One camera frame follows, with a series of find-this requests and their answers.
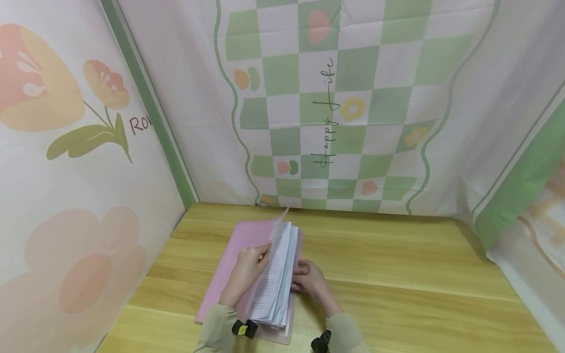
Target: wrist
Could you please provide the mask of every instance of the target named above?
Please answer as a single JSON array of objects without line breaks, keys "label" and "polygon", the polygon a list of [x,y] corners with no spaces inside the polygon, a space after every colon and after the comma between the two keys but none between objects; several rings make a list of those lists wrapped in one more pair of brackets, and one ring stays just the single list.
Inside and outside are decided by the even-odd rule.
[{"label": "wrist", "polygon": [[315,300],[322,308],[327,318],[344,312],[327,286],[325,289],[317,292]]},{"label": "wrist", "polygon": [[242,296],[237,291],[232,290],[231,288],[229,288],[229,286],[226,286],[224,290],[221,291],[220,301],[218,302],[218,304],[230,308],[236,308],[237,303],[239,303],[241,300],[241,297]]}]

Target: flower stem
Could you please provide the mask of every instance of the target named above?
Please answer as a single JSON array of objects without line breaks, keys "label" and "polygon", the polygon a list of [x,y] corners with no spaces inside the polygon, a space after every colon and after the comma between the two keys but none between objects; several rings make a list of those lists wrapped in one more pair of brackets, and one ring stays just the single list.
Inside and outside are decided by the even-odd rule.
[{"label": "flower stem", "polygon": [[104,119],[102,119],[102,117],[100,116],[100,114],[98,114],[98,113],[96,112],[96,110],[94,110],[94,108],[90,106],[90,104],[88,104],[86,101],[82,101],[82,102],[83,102],[90,110],[92,110],[92,112],[93,112],[96,116],[98,116],[98,118],[104,123],[104,125],[105,125],[107,128],[114,129],[114,128],[111,127],[111,126],[108,126],[108,123],[107,123]]},{"label": "flower stem", "polygon": [[106,117],[108,118],[108,123],[110,124],[110,127],[114,129],[114,125],[112,125],[112,120],[110,119],[110,114],[108,114],[108,107],[104,106],[104,112],[106,112]]}]

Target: hand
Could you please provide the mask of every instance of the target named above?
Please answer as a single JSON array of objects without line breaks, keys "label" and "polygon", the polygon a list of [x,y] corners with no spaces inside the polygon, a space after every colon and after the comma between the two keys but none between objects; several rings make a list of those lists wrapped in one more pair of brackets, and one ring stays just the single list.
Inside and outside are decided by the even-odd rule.
[{"label": "hand", "polygon": [[294,291],[305,291],[324,310],[326,317],[343,312],[339,303],[329,290],[324,274],[310,260],[299,260],[292,276],[290,288]]},{"label": "hand", "polygon": [[235,308],[241,297],[257,281],[269,263],[271,243],[241,249],[228,284],[221,291],[220,304]]}]

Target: wooden desk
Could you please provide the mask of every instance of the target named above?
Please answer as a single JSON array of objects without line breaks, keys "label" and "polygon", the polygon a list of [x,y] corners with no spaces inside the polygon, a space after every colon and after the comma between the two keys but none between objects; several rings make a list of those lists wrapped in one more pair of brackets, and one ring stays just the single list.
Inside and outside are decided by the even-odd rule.
[{"label": "wooden desk", "polygon": [[[194,315],[235,223],[280,212],[191,207],[98,352],[192,352],[200,329]],[[288,220],[303,230],[303,258],[324,271],[373,352],[555,352],[458,221],[308,210],[291,210]],[[302,297],[290,346],[238,338],[235,352],[309,352],[323,324]]]}]

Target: green checkered pattern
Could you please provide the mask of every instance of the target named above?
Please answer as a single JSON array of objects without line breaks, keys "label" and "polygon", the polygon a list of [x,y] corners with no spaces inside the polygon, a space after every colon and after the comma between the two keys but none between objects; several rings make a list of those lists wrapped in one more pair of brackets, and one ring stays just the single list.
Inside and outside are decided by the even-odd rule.
[{"label": "green checkered pattern", "polygon": [[401,209],[491,10],[435,2],[256,0],[226,15],[221,56],[261,203]]}]

